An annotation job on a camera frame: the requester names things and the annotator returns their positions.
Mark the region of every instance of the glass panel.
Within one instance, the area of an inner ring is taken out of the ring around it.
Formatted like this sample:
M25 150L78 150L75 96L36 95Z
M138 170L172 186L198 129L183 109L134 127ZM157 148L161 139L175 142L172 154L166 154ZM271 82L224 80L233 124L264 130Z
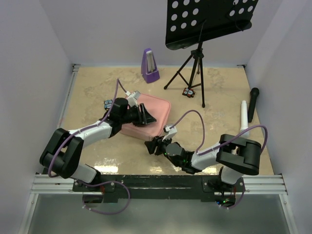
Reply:
M246 195L232 210L198 200L133 199L117 215L82 209L81 195L40 195L30 234L288 234L278 195ZM125 204L102 204L115 211Z

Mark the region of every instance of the tripod legs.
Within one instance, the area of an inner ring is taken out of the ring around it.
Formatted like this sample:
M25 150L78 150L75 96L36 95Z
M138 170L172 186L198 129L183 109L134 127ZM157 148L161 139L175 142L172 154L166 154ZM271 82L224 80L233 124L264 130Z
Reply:
M203 74L203 60L199 59L200 64L200 83L201 83L201 98L202 98L202 107L205 108L205 89L204 89L204 74Z
M176 76L180 73L180 71L185 67L185 65L191 60L191 58L193 57L193 55L190 55L188 57L188 59L184 62L184 64L180 67L180 69L176 72L176 74L174 75L174 77L171 78L171 80L165 85L164 89L167 89L168 86L171 84L171 82L176 78Z
M202 107L204 108L205 105L205 89L204 89L204 74L203 74L203 57L204 55L202 54L202 48L201 48L201 44L198 44L198 49L197 50L193 50L191 51L191 55L187 58L187 60L183 63L183 65L179 68L179 70L176 72L176 74L171 78L171 80L164 86L164 89L167 89L168 86L171 84L171 82L176 78L177 75L180 75L181 78L183 79L183 81L186 83L186 85L188 86L188 89L190 90L191 94L186 94L185 90L183 92L183 95L188 96L189 98L194 97L195 92L193 92L193 88L201 86L201 98L202 98ZM191 60L191 58L194 58L194 64L193 64L193 68L192 68L192 72L191 72L191 77L190 77L190 81L187 82L186 79L183 77L183 75L180 73L181 70L185 67L185 65ZM197 72L197 74L200 73L200 84L196 84L193 85L193 81L194 81L194 76L195 76L195 72Z
M195 71L196 71L196 67L197 67L197 63L199 62L199 59L195 59L194 64L193 64L193 69L192 69L192 73L191 73L191 78L190 78L190 82L189 82L189 86L188 88L191 89L193 81L194 81L194 76L195 76Z
M197 74L200 73L199 69L200 69L200 59L198 59Z

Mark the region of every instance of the black microphone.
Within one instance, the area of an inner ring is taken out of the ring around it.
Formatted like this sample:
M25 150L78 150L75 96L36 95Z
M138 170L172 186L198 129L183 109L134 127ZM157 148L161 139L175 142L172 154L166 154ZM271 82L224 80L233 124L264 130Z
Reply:
M249 102L249 108L248 108L248 122L251 123L254 118L254 109L255 104L257 102L257 97L259 96L259 89L258 88L252 88L250 91L250 102Z

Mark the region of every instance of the small toy figure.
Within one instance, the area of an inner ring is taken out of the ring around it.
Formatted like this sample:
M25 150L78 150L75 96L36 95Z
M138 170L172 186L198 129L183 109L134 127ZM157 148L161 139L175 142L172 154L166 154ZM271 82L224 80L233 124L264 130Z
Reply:
M111 107L112 103L113 103L113 100L106 100L106 101L104 101L104 109L106 111L108 111L109 108Z
M185 88L182 95L187 96L188 98L193 98L195 95L195 91L193 89Z

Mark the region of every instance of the white tube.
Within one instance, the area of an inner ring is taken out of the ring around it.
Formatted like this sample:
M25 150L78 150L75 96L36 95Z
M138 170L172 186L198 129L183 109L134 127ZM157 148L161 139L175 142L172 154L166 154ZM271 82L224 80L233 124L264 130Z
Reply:
M248 128L248 115L247 115L247 103L246 101L242 101L241 109L240 109L240 131ZM247 138L249 137L249 132L244 133L241 137Z

